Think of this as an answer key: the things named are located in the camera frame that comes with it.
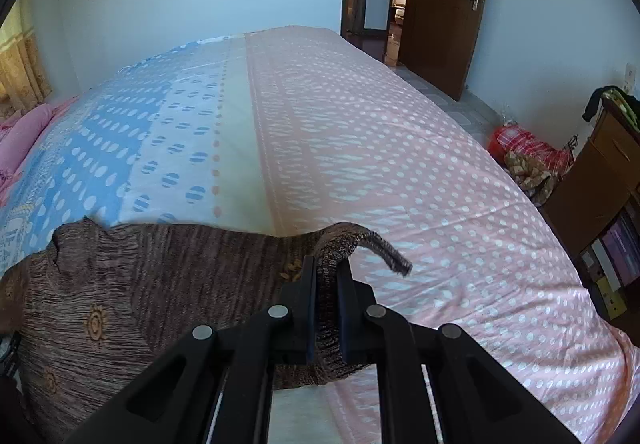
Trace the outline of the brown wooden door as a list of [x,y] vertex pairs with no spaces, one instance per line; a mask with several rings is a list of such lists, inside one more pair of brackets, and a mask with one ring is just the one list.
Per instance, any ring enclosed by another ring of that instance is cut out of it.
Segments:
[[399,63],[454,100],[465,88],[485,0],[407,0]]

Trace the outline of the brown knitted sweater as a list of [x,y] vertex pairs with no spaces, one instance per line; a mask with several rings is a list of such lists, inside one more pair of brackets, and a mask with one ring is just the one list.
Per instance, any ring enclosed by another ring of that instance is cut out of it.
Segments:
[[341,356],[337,265],[366,248],[399,275],[412,265],[379,234],[337,223],[290,237],[192,224],[90,219],[57,228],[43,250],[1,279],[1,330],[20,334],[31,443],[61,443],[198,325],[246,323],[318,263],[316,356],[282,365],[279,389],[323,386],[355,372]]

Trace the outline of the dark clothes on cabinet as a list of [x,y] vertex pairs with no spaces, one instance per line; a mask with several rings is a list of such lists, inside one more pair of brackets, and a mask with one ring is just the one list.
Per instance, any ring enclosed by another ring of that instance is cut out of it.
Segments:
[[612,103],[627,121],[636,130],[639,130],[640,103],[633,95],[626,93],[619,86],[602,86],[602,88],[595,89],[582,114],[582,120],[590,122],[597,115],[601,102]]

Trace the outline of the white wall socket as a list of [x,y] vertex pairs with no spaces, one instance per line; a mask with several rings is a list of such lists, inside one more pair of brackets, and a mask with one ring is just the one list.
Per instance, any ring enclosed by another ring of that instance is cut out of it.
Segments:
[[634,92],[634,85],[637,79],[637,66],[632,63],[626,63],[623,90],[627,94]]

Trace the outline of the beige patterned curtain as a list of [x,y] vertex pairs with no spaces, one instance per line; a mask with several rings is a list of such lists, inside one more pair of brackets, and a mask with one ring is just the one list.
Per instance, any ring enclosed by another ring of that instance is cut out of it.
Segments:
[[38,50],[32,6],[16,0],[1,26],[1,120],[29,112],[52,92]]

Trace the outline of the red plaid bag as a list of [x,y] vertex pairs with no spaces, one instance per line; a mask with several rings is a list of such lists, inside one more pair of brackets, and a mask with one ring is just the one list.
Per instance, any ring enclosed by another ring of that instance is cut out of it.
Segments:
[[568,146],[556,149],[517,123],[498,126],[489,135],[487,150],[499,164],[504,164],[506,155],[514,152],[517,155],[535,158],[549,171],[557,174],[564,174],[574,164],[574,156]]

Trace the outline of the patterned blue pink bedsheet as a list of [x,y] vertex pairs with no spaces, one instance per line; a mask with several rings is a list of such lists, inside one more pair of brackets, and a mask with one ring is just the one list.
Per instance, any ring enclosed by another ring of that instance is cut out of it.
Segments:
[[639,351],[602,320],[535,206],[480,143],[326,29],[201,40],[122,68],[67,105],[1,201],[4,268],[65,223],[195,223],[291,236],[341,222],[352,267],[424,326],[459,324],[584,443],[639,395]]

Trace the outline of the brown floral cloth bundle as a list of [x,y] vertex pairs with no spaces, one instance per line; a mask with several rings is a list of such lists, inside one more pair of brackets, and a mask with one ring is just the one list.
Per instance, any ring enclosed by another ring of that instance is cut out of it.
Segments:
[[504,164],[511,178],[537,208],[547,202],[558,184],[558,176],[535,157],[508,152]]

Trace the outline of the brown wooden cabinet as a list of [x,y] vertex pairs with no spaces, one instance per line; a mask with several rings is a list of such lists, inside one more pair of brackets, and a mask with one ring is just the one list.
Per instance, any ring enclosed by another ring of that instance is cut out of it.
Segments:
[[[585,146],[542,207],[588,292],[580,255],[625,204],[633,201],[639,209],[639,133],[612,103],[602,105]],[[612,323],[628,328],[638,314],[623,315]]]

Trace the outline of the books on cabinet shelf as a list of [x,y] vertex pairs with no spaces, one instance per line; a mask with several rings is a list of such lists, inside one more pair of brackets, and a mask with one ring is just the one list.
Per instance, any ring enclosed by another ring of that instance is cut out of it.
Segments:
[[599,313],[618,320],[639,312],[639,209],[623,206],[579,258]]

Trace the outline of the folded pink quilt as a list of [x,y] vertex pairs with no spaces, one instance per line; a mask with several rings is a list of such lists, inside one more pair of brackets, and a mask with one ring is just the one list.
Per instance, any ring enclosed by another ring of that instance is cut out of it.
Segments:
[[2,123],[1,207],[8,203],[12,188],[22,178],[29,154],[76,100],[74,96],[58,105],[42,103],[21,117],[14,114]]

